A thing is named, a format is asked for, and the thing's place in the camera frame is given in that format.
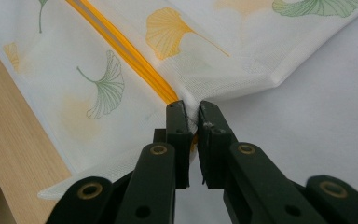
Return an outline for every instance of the wooden table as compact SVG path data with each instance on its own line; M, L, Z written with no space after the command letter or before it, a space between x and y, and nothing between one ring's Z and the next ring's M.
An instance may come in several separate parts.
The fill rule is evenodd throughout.
M0 61L0 187L17 223L44 223L56 202L37 192L70 176Z

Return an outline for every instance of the wooden edge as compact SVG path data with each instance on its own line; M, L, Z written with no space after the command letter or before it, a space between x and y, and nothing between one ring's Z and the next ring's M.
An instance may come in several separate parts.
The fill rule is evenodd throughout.
M37 192L69 176L0 61L0 187L16 221L45 223L56 202L37 198Z

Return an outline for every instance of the leaf pattern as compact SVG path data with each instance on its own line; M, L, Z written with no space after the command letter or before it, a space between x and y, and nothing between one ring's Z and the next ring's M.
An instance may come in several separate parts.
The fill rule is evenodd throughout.
M16 73L19 73L19 55L17 54L17 45L16 43L10 43L7 45L4 45L4 52L6 54L6 56L8 57L8 59L11 62L11 65L14 68L14 71L16 71Z
M39 34L42 34L42 9L48 0L39 0L40 11L39 11Z
M88 81L97 86L98 95L95 105L87 111L89 119L99 119L103 115L110 114L121 102L124 91L124 79L121 75L121 64L118 57L112 50L106 52L107 66L103 77L94 81L89 79L80 68L77 71Z
M358 8L358 0L304 0L295 3L275 0L272 8L281 15L288 17L316 14L319 16L339 16L345 18Z
M186 33L194 33L217 47L205 37L194 32L181 19L180 13L170 7L156 10L148 16L146 26L146 42L160 60L172 57L180 52L179 45Z
M217 0L214 7L220 8L231 8L238 11L244 18L263 8L270 8L273 0Z

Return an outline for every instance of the green ginkgo leaf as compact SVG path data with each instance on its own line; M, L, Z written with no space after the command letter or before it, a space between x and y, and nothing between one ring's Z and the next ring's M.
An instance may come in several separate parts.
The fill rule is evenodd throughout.
M48 0L39 0L40 11L39 11L39 34L42 34L42 9Z
M78 67L77 70L88 81L97 86L98 95L95 105L87 111L87 117L90 119L98 119L103 115L110 114L116 109L120 103L124 91L124 79L121 75L120 60L112 50L106 52L107 66L103 77L94 81L86 77Z
M272 8L281 15L289 17L315 14L344 18L350 16L358 8L358 0L304 0L295 3L275 0Z

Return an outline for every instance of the yellow zipper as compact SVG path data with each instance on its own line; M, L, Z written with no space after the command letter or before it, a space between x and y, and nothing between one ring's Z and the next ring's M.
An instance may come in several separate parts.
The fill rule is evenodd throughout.
M100 33L110 46L149 84L166 104L179 100L170 84L161 77L118 28L107 20L89 1L66 1Z

